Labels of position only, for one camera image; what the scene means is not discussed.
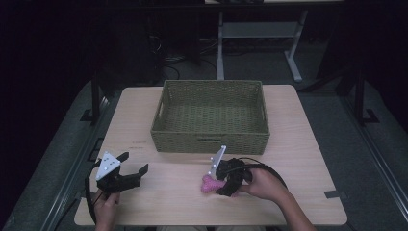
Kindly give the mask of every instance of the pink textured toy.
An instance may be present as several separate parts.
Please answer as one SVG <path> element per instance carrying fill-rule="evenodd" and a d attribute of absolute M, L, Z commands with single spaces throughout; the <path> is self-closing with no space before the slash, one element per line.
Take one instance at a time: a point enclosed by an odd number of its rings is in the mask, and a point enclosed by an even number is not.
<path fill-rule="evenodd" d="M 218 181 L 213 179 L 210 175 L 205 175 L 203 176 L 203 184 L 201 185 L 201 191 L 203 193 L 210 193 L 212 191 L 216 191 L 218 189 L 221 189 L 225 185 L 225 181 Z M 235 192 L 231 195 L 231 197 L 235 197 L 238 194 Z"/>

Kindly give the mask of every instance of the woven basket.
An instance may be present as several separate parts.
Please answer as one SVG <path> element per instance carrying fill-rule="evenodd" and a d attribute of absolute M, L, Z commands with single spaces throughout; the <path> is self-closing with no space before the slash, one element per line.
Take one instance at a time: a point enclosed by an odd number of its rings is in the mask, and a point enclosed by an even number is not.
<path fill-rule="evenodd" d="M 159 152 L 262 155 L 269 139 L 259 81 L 165 81 L 151 135 Z"/>

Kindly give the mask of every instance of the tabletop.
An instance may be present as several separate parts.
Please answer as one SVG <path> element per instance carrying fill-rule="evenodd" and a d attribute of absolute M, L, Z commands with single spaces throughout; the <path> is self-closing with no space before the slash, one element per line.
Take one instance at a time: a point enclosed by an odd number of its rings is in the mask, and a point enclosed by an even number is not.
<path fill-rule="evenodd" d="M 273 167 L 285 180 L 306 216 L 314 225 L 342 225 L 347 217 L 335 191 L 318 143 L 295 89 L 286 85 L 263 86 L 270 138 L 263 155 L 253 156 Z M 161 96 L 161 87 L 129 88 L 121 94 L 99 153 L 118 156 L 129 152 L 121 174 L 137 173 L 149 164 L 141 186 L 122 192 L 117 224 L 158 225 L 281 225 L 285 219 L 273 202 L 244 192 L 237 197 L 201 192 L 202 177 L 216 153 L 160 153 L 150 128 Z M 224 155 L 224 160 L 243 157 Z M 91 191 L 96 182 L 91 180 Z M 86 200 L 75 215 L 78 225 L 92 225 Z"/>

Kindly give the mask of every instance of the hand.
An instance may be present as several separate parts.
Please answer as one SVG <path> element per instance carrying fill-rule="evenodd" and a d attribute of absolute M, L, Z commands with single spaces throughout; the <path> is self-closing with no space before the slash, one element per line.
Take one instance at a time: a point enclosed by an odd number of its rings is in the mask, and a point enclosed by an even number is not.
<path fill-rule="evenodd" d="M 291 193 L 270 172 L 261 168 L 251 168 L 252 182 L 242 185 L 240 191 L 249 193 L 261 199 L 267 199 L 280 204 Z"/>
<path fill-rule="evenodd" d="M 111 231 L 115 228 L 116 204 L 119 203 L 120 192 L 112 193 L 108 198 L 101 190 L 95 195 L 93 210 L 96 215 L 96 231 Z"/>

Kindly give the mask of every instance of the person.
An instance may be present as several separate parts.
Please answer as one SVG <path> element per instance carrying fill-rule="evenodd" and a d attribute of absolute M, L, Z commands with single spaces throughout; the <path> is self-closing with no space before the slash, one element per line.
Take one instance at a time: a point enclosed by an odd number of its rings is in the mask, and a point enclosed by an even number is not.
<path fill-rule="evenodd" d="M 275 176 L 261 168 L 252 168 L 250 171 L 252 173 L 252 182 L 242 185 L 239 191 L 276 203 L 291 231 L 316 230 L 315 226 L 303 213 L 294 196 Z M 100 198 L 95 202 L 96 231 L 111 231 L 114 229 L 115 204 L 118 199 L 119 193 L 113 193 L 108 198 Z"/>

